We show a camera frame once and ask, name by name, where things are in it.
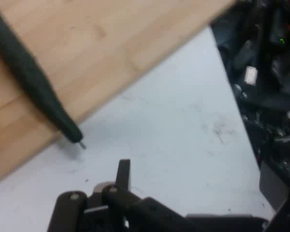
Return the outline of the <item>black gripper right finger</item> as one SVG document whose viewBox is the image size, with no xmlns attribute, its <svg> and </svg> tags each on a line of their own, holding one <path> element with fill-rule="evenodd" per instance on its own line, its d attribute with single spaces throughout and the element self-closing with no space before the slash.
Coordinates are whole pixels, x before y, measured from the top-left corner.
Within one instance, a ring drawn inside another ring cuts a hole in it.
<svg viewBox="0 0 290 232">
<path fill-rule="evenodd" d="M 263 161 L 259 188 L 275 214 L 265 232 L 290 232 L 290 176 L 270 161 Z"/>
</svg>

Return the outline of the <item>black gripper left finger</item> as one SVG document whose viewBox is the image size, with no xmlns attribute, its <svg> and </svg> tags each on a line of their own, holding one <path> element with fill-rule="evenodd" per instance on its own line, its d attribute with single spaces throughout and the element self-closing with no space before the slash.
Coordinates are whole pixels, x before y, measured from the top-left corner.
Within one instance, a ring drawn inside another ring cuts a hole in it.
<svg viewBox="0 0 290 232">
<path fill-rule="evenodd" d="M 119 161 L 116 180 L 87 196 L 81 191 L 58 196 L 49 232 L 183 232 L 187 220 L 153 198 L 129 191 L 128 159 Z"/>
</svg>

